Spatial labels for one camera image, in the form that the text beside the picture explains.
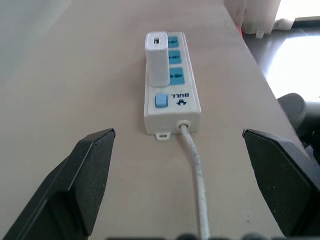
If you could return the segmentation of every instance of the black plastic part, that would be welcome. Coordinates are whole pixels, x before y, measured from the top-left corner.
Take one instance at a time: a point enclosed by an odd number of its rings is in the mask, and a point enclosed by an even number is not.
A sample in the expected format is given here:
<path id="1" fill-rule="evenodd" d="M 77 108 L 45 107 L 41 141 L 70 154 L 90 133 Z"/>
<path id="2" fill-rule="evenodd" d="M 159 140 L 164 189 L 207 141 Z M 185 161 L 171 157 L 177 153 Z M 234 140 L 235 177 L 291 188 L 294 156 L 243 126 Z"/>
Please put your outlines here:
<path id="1" fill-rule="evenodd" d="M 258 187 L 285 236 L 320 236 L 320 166 L 291 141 L 243 131 Z"/>
<path id="2" fill-rule="evenodd" d="M 104 196 L 115 131 L 80 140 L 44 179 L 4 240 L 86 240 Z"/>

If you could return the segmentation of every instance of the blue outlet socket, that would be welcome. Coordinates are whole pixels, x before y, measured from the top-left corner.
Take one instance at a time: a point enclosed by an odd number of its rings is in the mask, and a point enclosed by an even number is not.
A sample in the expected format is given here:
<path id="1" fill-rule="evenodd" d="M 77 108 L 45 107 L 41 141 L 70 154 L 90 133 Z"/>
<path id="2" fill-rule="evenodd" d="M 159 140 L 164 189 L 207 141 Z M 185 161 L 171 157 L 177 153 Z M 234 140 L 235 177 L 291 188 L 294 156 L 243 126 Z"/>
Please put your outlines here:
<path id="1" fill-rule="evenodd" d="M 168 36 L 168 48 L 177 48 L 177 47 L 179 47 L 178 37 Z"/>
<path id="2" fill-rule="evenodd" d="M 181 64 L 181 56 L 179 50 L 169 51 L 169 64 Z"/>
<path id="3" fill-rule="evenodd" d="M 170 68 L 170 85 L 185 84 L 184 71 L 182 67 Z"/>

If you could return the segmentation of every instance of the white object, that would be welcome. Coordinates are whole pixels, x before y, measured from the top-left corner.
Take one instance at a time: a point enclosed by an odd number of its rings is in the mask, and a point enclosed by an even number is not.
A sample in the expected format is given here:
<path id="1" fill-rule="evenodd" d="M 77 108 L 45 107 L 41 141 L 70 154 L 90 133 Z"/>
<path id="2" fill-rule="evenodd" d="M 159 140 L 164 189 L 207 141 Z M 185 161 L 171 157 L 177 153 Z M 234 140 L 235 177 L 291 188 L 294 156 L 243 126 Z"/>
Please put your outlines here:
<path id="1" fill-rule="evenodd" d="M 255 33 L 255 37 L 257 38 L 257 39 L 262 39 L 263 37 L 264 37 L 264 32 L 263 31 L 260 31 L 260 30 L 258 30 L 258 31 L 256 31 L 256 33 Z"/>
<path id="2" fill-rule="evenodd" d="M 261 30 L 265 34 L 270 34 L 277 20 L 276 16 L 280 2 L 283 1 L 224 0 L 224 4 L 236 26 L 241 27 L 244 33 L 255 34 L 258 30 Z"/>
<path id="3" fill-rule="evenodd" d="M 196 83 L 192 71 L 186 37 L 182 32 L 167 33 L 169 39 L 177 38 L 178 47 L 169 47 L 171 51 L 179 51 L 181 63 L 170 64 L 169 71 L 182 70 L 183 84 L 174 84 L 171 79 L 166 87 L 153 87 L 150 84 L 149 58 L 147 57 L 144 89 L 144 125 L 146 132 L 155 135 L 158 141 L 166 141 L 171 134 L 180 134 L 180 125 L 188 126 L 190 133 L 199 128 L 201 107 Z M 167 106 L 156 107 L 156 96 L 167 95 Z"/>
<path id="4" fill-rule="evenodd" d="M 150 32 L 145 38 L 145 56 L 149 84 L 166 87 L 170 84 L 168 35 L 166 32 Z"/>
<path id="5" fill-rule="evenodd" d="M 198 217 L 199 217 L 199 223 L 200 223 L 200 237 L 202 240 L 207 240 L 210 238 L 210 228 L 209 228 L 209 219 L 208 219 L 206 187 L 205 187 L 204 174 L 201 167 L 200 156 L 198 154 L 197 147 L 188 132 L 187 126 L 181 125 L 180 130 L 193 157 L 194 170 L 196 173 L 195 175 L 196 175 L 196 186 L 197 186 Z"/>

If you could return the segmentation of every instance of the power outlet socket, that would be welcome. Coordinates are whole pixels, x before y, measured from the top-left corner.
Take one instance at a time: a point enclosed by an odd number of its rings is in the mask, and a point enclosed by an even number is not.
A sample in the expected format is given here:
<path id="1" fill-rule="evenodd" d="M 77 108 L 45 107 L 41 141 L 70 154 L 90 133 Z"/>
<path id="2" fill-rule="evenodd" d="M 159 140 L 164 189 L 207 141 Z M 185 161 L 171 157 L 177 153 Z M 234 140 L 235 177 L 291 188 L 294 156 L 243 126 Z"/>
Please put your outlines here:
<path id="1" fill-rule="evenodd" d="M 185 34 L 167 32 L 167 39 L 170 84 L 150 85 L 148 59 L 145 71 L 144 125 L 146 132 L 158 141 L 180 134 L 180 125 L 187 125 L 190 133 L 197 131 L 201 115 Z"/>

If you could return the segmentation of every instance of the white curtain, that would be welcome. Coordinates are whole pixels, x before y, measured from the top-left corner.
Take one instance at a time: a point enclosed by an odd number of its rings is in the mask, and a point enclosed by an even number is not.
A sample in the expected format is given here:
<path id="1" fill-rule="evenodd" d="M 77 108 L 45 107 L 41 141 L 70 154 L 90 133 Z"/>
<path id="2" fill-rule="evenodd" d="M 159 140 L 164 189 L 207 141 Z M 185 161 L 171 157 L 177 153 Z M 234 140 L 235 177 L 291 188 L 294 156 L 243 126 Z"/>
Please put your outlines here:
<path id="1" fill-rule="evenodd" d="M 295 20 L 297 0 L 224 0 L 237 27 L 262 38 L 273 29 L 289 30 Z"/>

